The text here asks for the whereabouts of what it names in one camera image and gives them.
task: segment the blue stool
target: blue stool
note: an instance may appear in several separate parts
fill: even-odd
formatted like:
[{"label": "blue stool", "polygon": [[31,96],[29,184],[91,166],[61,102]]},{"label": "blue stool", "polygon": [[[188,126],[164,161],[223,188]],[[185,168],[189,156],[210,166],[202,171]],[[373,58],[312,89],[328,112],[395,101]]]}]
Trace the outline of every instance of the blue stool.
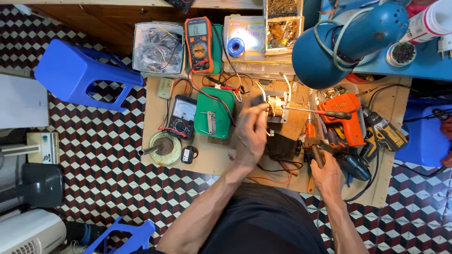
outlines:
[{"label": "blue stool", "polygon": [[[428,106],[409,104],[404,120],[426,117],[435,108],[449,109],[452,105]],[[438,118],[421,119],[405,122],[408,128],[408,144],[395,153],[395,159],[428,167],[441,167],[440,160],[449,154],[449,139],[440,131],[441,121]]]},{"label": "blue stool", "polygon": [[[83,254],[91,254],[96,247],[104,241],[104,254],[129,254],[138,250],[140,247],[143,249],[149,248],[149,239],[152,233],[155,231],[155,226],[152,222],[146,220],[141,226],[131,226],[127,224],[119,224],[119,221],[123,216],[116,218],[115,222],[107,228],[107,230],[99,236],[84,252]],[[110,252],[107,252],[107,236],[111,231],[118,230],[132,233],[132,236],[125,242],[119,249],[113,248]]]},{"label": "blue stool", "polygon": [[[112,60],[119,67],[97,61],[99,58]],[[123,112],[121,107],[133,86],[143,86],[141,74],[130,70],[116,57],[94,49],[54,39],[44,52],[35,78],[62,101],[106,108]],[[109,80],[124,83],[124,88],[113,103],[101,102],[89,96],[94,94],[93,82]]]}]

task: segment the analog multimeter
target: analog multimeter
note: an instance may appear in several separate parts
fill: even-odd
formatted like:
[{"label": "analog multimeter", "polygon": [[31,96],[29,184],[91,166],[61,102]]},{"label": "analog multimeter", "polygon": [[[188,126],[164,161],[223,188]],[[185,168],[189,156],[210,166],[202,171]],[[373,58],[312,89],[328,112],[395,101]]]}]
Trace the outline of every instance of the analog multimeter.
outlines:
[{"label": "analog multimeter", "polygon": [[182,136],[174,131],[168,130],[168,133],[176,138],[190,140],[194,130],[194,119],[196,113],[197,101],[183,95],[176,95],[176,101],[173,107],[173,113],[169,119],[169,128],[175,129],[187,136]]},{"label": "analog multimeter", "polygon": [[213,71],[212,26],[207,17],[187,19],[185,21],[185,41],[190,55],[190,67],[194,73]]}]

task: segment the checkered tile floor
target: checkered tile floor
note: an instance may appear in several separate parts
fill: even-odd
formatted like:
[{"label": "checkered tile floor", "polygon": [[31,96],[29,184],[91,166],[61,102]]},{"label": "checkered tile floor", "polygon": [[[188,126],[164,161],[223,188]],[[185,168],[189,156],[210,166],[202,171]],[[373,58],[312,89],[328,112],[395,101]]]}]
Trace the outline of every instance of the checkered tile floor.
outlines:
[{"label": "checkered tile floor", "polygon": [[[0,6],[0,66],[30,71],[53,38],[102,50],[89,36],[51,19]],[[128,57],[122,58],[130,65]],[[120,84],[100,82],[99,95],[111,100]],[[123,113],[64,103],[49,95],[50,126],[60,138],[65,200],[59,210],[68,220],[109,226],[118,216],[132,225],[150,219],[157,244],[171,223],[218,176],[147,165],[139,161],[146,87],[134,87]],[[434,168],[406,163],[422,173]],[[371,253],[452,253],[452,194],[449,169],[426,179],[394,167],[384,208],[350,204],[350,218]],[[320,197],[301,194],[328,250],[334,243]],[[120,246],[129,235],[109,240]]]}]

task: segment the plastic bag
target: plastic bag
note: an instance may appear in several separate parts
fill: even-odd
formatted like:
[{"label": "plastic bag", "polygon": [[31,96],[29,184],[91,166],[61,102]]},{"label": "plastic bag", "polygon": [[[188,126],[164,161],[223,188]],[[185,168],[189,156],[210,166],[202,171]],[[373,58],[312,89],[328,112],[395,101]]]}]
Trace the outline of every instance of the plastic bag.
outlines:
[{"label": "plastic bag", "polygon": [[143,71],[179,73],[182,62],[182,38],[164,29],[151,28],[141,33],[135,57]]}]

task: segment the person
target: person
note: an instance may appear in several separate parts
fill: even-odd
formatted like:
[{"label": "person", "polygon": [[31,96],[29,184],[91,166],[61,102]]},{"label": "person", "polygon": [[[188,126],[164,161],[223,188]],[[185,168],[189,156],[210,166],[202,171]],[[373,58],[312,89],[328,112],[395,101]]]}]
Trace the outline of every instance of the person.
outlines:
[{"label": "person", "polygon": [[[244,183],[264,153],[264,103],[243,110],[236,135],[236,158],[229,171],[171,224],[156,249],[135,254],[328,253],[299,193]],[[325,202],[336,253],[368,253],[341,199],[345,179],[336,159],[322,151],[325,165],[312,160],[315,186]]]}]

